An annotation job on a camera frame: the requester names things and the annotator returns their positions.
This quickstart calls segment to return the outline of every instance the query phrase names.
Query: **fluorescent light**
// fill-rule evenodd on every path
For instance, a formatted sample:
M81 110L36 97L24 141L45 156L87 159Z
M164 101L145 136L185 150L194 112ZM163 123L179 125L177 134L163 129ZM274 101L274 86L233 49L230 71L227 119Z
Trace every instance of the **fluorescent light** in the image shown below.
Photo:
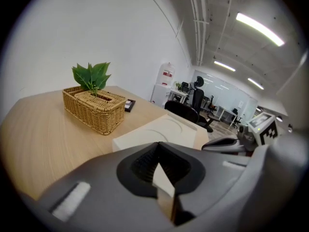
M261 85L259 85L256 81L252 80L251 78L248 78L248 80L253 84L257 85L260 89L264 89Z
M253 27L254 29L258 30L262 34L264 34L266 37L268 37L270 40L272 40L277 46L282 46L284 44L283 40L280 39L273 31L265 27L263 24L253 20L252 18L242 14L238 13L236 16L237 21L241 21L250 27Z
M206 79L206 78L203 78L204 80L206 80L206 81L210 81L210 82L212 82L213 83L213 81L212 80L209 80L209 79Z
M279 120L280 122L283 121L281 116L277 116L276 119Z
M221 65L222 67L225 67L225 68L229 69L230 71L233 71L233 72L235 71L235 69L233 69L233 68L231 68L231 67L229 67L229 66L227 66L225 64L222 64L222 63L220 63L218 61L215 61L214 63L218 64L218 65Z
M220 85L221 87L224 87L223 85ZM227 88L227 87L224 87L224 88L226 88L226 89L228 89L229 90L229 88Z

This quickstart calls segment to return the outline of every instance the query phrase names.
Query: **wooden desk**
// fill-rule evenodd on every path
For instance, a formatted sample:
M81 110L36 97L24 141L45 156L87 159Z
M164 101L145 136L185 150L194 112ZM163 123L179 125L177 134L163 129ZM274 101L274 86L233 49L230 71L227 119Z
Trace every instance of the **wooden desk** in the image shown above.
M18 190L38 199L54 181L87 160L112 153L112 139L124 135L167 111L119 87L105 90L136 100L131 113L108 136L92 130L64 109L62 91L20 99L1 130L1 156ZM194 148L207 143L207 131L197 126Z
M188 96L187 93L181 92L179 90L171 89L169 94L169 100L173 100L174 95L179 95L181 97L180 103L184 103L185 98Z

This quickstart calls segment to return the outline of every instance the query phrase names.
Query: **artificial plant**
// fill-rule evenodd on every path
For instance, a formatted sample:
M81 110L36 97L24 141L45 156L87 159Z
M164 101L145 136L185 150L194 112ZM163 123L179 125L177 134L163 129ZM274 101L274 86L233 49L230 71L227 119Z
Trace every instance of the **artificial plant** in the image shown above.
M177 87L178 90L180 90L181 87L182 87L181 83L179 83L179 82L177 82L175 85L176 85L176 87Z
M106 81L111 76L106 75L109 64L101 63L92 67L88 63L87 69L77 64L77 67L72 67L74 79L83 90L89 90L92 95L97 97L98 90L105 88Z

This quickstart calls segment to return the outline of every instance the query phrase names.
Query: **pipe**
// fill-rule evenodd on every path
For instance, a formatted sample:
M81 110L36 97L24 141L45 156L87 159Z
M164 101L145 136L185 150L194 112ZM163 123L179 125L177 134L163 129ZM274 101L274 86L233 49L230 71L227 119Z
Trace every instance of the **pipe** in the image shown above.
M180 32L180 30L181 30L181 29L182 29L182 27L183 27L183 21L184 21L184 18L183 18L183 20L182 20L182 23L180 24L179 29L177 30L177 33L176 33L176 37L175 37L175 38L177 38L178 33Z
M203 14L203 21L206 22L207 14L206 14L206 0L201 0L202 3L202 14ZM202 38L202 55L199 61L199 65L201 66L203 57L204 57L204 48L205 48L205 40L206 40L206 26L207 23L203 23L203 38Z
M197 0L193 0L194 8L195 8L195 13L196 13L196 20L199 21L199 14L198 14L198 5L197 5ZM197 53L197 64L200 62L200 50L201 50L201 39L200 39L201 31L200 31L200 26L199 23L197 24L197 45L198 45L198 53Z
M194 9L194 4L193 4L193 0L190 0L191 1L191 5L192 5L192 11L193 11L193 18L194 18L194 26L195 26L195 41L196 41L196 49L198 51L198 48L197 48L197 18L196 18L196 14L195 14L195 9Z
M225 30L225 27L226 27L226 23L227 23L229 14L230 14L230 9L231 9L232 0L230 0L229 2L230 2L230 3L229 3L229 5L228 5L228 9L227 9L227 14L226 14L226 18L225 18L223 30L222 30L222 33L221 33L221 36L220 36L220 40L219 40L219 42L218 42L218 45L217 45L217 49L216 49L216 51L215 51L215 54L216 54L217 51L218 51L219 45L220 45L220 43L221 43L222 36L223 36L223 34L224 34L224 30Z

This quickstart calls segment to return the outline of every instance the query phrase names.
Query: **glass partition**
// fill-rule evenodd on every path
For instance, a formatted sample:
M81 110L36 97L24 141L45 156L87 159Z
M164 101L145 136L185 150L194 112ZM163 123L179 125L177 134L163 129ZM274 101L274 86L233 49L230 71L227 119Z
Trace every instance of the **glass partition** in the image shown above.
M197 76L201 76L204 79L204 85L200 87L204 91L204 96L209 99L213 96L212 104L220 110L219 114L217 114L218 116L222 109L228 111L237 109L238 119L242 118L241 122L245 123L253 117L254 111L257 108L257 100L232 84L199 71L194 72L192 82L196 81Z

